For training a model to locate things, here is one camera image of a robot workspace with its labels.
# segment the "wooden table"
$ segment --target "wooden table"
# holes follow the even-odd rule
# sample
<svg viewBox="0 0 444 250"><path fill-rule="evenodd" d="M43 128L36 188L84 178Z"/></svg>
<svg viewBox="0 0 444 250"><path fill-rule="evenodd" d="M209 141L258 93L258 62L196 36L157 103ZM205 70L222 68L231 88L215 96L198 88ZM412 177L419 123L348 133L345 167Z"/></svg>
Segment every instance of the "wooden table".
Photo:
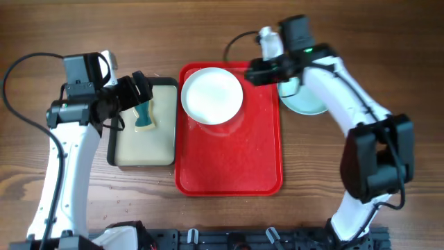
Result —
<svg viewBox="0 0 444 250"><path fill-rule="evenodd" d="M220 60L224 46L239 33L309 15L316 40L330 43L378 102L408 114L415 124L416 173L407 185L407 204L397 212L383 208L374 225L390 227L394 249L443 247L442 1L58 2L9 0L0 6L0 72L36 51L67 55L110 49L117 55L118 76L140 69L178 78L189 62ZM250 60L259 56L259 47L244 39L232 55ZM8 96L21 113L45 124L45 111L64 81L60 61L31 59L12 73ZM23 240L32 222L49 139L3 103L0 117L0 245L7 245ZM148 228L323 226L344 192L343 135L327 113L307 117L282 106L281 121L284 185L272 197L185 197L173 183L173 167L109 166L105 131L89 181L89 227L134 219Z"/></svg>

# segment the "red tray edge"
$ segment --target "red tray edge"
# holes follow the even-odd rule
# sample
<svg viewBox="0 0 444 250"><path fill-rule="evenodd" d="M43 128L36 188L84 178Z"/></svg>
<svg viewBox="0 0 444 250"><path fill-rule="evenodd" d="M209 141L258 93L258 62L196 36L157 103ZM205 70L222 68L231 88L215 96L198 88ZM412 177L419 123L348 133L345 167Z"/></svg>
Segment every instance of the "red tray edge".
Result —
<svg viewBox="0 0 444 250"><path fill-rule="evenodd" d="M190 69L194 69L197 67L200 67L200 68L221 67L221 68L224 68L229 71L230 68L242 68L242 67L247 68L247 66L248 66L248 62L230 62L229 65L225 64L224 62L191 62L191 63L185 65L180 70L178 91L179 91L179 93L181 93L185 74ZM278 114L276 117L274 117L274 121L273 121L273 123L275 124L275 127L278 128L278 130L276 132L276 136L275 136L275 148L277 149L277 152L275 155L276 155L276 162L277 162L277 168L278 168L277 169L278 173L277 173L276 185L274 185L270 190L260 191L260 192L255 192L255 191L190 192L190 191L187 191L180 183L180 175L179 175L178 171L176 171L178 165L180 168L180 163L178 161L178 159L180 157L180 155L179 155L180 151L178 149L182 146L182 138L180 136L177 136L177 138L176 138L176 163L175 163L175 167L174 167L174 183L176 184L177 189L181 193L183 193L189 197L240 197L240 196L271 196L280 190L280 188L282 187L282 184L284 182L284 176L283 176L283 166L282 166L282 143L281 143L282 139L281 139L281 134L280 134L280 116L279 116L280 111L279 111L278 91L273 92L272 95L273 95L273 101L277 104L277 105L275 105L275 112ZM180 94L178 96L179 96L178 106L180 105L180 107L178 107L178 108L182 109ZM177 126L176 133L177 133L176 135L182 135L182 127L181 126Z"/></svg>

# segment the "black-rimmed container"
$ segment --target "black-rimmed container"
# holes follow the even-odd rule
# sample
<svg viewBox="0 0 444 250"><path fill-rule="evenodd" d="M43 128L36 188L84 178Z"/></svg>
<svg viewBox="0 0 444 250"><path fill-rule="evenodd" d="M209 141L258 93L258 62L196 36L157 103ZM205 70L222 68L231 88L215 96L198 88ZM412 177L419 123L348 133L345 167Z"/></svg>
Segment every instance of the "black-rimmed container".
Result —
<svg viewBox="0 0 444 250"><path fill-rule="evenodd" d="M148 80L153 84L155 128L136 132L137 117L133 108L121 112L125 129L110 131L107 155L110 165L167 166L175 162L178 82L169 77L151 77ZM118 119L112 119L111 125L119 126Z"/></svg>

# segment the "sponge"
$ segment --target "sponge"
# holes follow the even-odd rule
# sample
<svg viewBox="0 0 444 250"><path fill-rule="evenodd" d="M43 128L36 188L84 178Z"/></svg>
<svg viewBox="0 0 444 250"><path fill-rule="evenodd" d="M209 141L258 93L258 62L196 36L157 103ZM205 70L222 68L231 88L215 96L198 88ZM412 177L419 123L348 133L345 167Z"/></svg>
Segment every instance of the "sponge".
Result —
<svg viewBox="0 0 444 250"><path fill-rule="evenodd" d="M133 108L134 115L137 117L135 131L147 131L155 128L153 119L153 101L146 101Z"/></svg>

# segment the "wood grain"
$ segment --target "wood grain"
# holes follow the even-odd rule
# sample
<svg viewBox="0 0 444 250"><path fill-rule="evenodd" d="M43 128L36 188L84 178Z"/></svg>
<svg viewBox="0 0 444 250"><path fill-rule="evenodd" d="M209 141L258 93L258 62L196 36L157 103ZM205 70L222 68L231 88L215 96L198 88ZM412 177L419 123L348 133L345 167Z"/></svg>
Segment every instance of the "wood grain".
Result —
<svg viewBox="0 0 444 250"><path fill-rule="evenodd" d="M290 15L309 15L316 40L329 42L378 102L394 113L408 114L415 124L416 175L407 185L407 204L398 212L383 209L375 225L390 227L394 249L442 249L444 2L3 3L0 72L26 53L67 55L110 49L117 55L119 76L140 69L178 78L189 62L220 60L224 46L239 33ZM232 50L233 60L258 55L259 48L249 39ZM57 60L31 59L12 73L8 96L20 112L44 124L45 111L64 80ZM33 219L49 139L13 117L3 104L0 117L0 245L7 245L23 240ZM306 117L282 106L281 122L284 185L272 197L185 197L174 186L173 167L109 166L108 132L104 133L89 184L89 227L99 230L134 219L148 228L322 226L338 208L344 191L339 177L343 136L328 114Z"/></svg>

